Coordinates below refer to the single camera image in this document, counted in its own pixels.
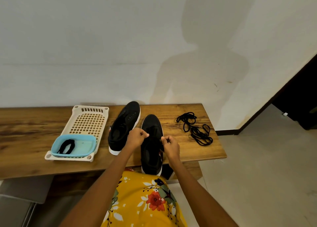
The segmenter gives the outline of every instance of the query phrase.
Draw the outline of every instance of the orange flower print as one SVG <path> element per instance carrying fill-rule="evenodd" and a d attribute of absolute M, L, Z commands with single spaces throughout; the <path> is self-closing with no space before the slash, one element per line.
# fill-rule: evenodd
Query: orange flower print
<path fill-rule="evenodd" d="M 161 198 L 161 196 L 159 195 L 158 192 L 153 191 L 149 196 L 148 196 L 148 200 L 146 201 L 146 203 L 150 203 L 150 208 L 152 210 L 157 209 L 158 211 L 164 211 L 164 203 L 165 203 L 165 199 Z"/>

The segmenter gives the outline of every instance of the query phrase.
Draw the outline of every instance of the light blue tray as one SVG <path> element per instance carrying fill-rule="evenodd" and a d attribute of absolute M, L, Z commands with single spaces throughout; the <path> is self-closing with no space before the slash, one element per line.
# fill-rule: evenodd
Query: light blue tray
<path fill-rule="evenodd" d="M 70 154 L 57 153 L 65 140 L 75 140 L 75 148 Z M 97 139 L 90 134 L 64 134 L 59 136 L 52 145 L 51 153 L 56 157 L 85 157 L 90 155 L 96 149 Z M 67 152 L 69 146 L 66 146 L 64 153 Z"/>

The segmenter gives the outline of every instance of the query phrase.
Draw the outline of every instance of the wooden tabletop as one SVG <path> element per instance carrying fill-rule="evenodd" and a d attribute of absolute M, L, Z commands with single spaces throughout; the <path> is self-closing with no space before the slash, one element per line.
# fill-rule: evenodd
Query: wooden tabletop
<path fill-rule="evenodd" d="M 47 161 L 44 156 L 61 134 L 72 114 L 73 107 L 4 108 L 0 109 L 0 179 L 45 174 L 74 173 L 103 170 L 115 158 L 108 150 L 109 126 L 123 106 L 109 106 L 109 117 L 93 162 Z M 186 112 L 194 112 L 197 126 L 208 124 L 213 143 L 200 146 L 183 131 L 183 123 L 176 118 Z M 221 143 L 202 104 L 141 105 L 141 127 L 148 114 L 155 114 L 165 135 L 172 135 L 180 145 L 181 161 L 197 161 L 226 158 Z M 140 148 L 130 157 L 127 166 L 141 165 Z M 164 163 L 168 159 L 164 154 Z"/>

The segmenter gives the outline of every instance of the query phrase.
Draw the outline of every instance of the person's left hand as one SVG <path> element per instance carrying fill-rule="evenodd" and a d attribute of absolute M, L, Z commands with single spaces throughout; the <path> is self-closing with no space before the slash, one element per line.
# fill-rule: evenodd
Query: person's left hand
<path fill-rule="evenodd" d="M 141 146 L 144 139 L 147 137 L 149 137 L 149 134 L 146 133 L 143 129 L 134 128 L 133 130 L 129 132 L 125 146 L 134 150 L 137 147 Z"/>

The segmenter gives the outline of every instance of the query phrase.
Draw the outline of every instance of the sneaker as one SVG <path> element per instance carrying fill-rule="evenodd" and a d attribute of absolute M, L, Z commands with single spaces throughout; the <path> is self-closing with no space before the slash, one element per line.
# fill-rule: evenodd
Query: sneaker
<path fill-rule="evenodd" d="M 110 127 L 108 136 L 109 152 L 118 155 L 125 146 L 129 131 L 138 124 L 141 116 L 141 108 L 138 102 L 128 103 L 120 112 Z"/>
<path fill-rule="evenodd" d="M 150 135 L 141 145 L 142 173 L 160 176 L 164 150 L 161 142 L 163 136 L 161 123 L 154 114 L 149 114 L 144 119 L 141 129 Z"/>

